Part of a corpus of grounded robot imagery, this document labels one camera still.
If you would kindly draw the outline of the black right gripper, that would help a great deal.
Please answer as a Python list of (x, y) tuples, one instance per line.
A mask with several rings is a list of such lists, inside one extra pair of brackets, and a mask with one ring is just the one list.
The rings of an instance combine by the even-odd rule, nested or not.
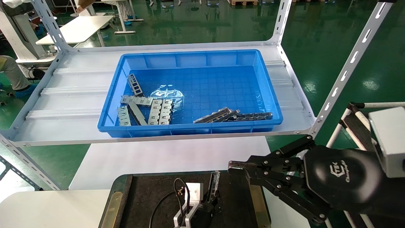
[[(304, 158), (298, 157), (298, 153), (306, 150)], [(404, 178), (387, 177), (375, 153), (316, 146), (310, 135), (267, 155), (229, 161), (227, 170), (230, 174), (244, 174), (251, 185), (264, 187), (310, 222), (323, 224), (328, 209), (296, 194), (289, 187), (286, 175), (279, 173), (301, 171), (304, 166), (308, 188), (331, 209), (404, 216)]]

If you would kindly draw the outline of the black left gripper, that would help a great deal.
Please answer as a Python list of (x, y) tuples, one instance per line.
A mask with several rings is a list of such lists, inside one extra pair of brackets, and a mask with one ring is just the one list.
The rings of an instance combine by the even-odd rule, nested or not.
[(189, 219), (190, 228), (209, 228), (214, 217), (215, 207), (218, 205), (220, 199), (220, 191), (216, 190), (212, 195), (211, 203), (209, 202), (209, 195), (204, 194), (203, 200), (196, 208)]

